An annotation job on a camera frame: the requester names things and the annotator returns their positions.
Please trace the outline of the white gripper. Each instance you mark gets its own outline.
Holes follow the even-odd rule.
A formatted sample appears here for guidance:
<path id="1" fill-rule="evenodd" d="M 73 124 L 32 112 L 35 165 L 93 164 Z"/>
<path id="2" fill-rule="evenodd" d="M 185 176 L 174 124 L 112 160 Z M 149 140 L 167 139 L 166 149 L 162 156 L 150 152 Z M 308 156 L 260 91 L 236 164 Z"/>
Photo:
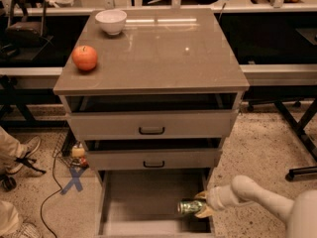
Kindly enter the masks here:
<path id="1" fill-rule="evenodd" d="M 208 205 L 204 205 L 198 212 L 195 213 L 197 218 L 206 218 L 214 214 L 214 210 L 221 211 L 229 206 L 234 206 L 237 203 L 237 198 L 234 195 L 229 185 L 216 186 L 207 191 L 198 192 L 195 199 L 206 199 Z"/>

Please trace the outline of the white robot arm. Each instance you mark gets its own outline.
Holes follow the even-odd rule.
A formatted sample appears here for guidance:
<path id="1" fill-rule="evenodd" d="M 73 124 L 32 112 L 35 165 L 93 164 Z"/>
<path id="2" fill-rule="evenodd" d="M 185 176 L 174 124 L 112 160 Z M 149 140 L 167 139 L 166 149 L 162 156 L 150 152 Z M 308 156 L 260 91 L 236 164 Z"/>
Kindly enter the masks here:
<path id="1" fill-rule="evenodd" d="M 317 238 L 317 190 L 300 193 L 289 199 L 258 185 L 247 176 L 236 176 L 227 185 L 201 191 L 196 198 L 205 204 L 195 214 L 209 217 L 228 207 L 257 203 L 285 225 L 286 238 Z"/>

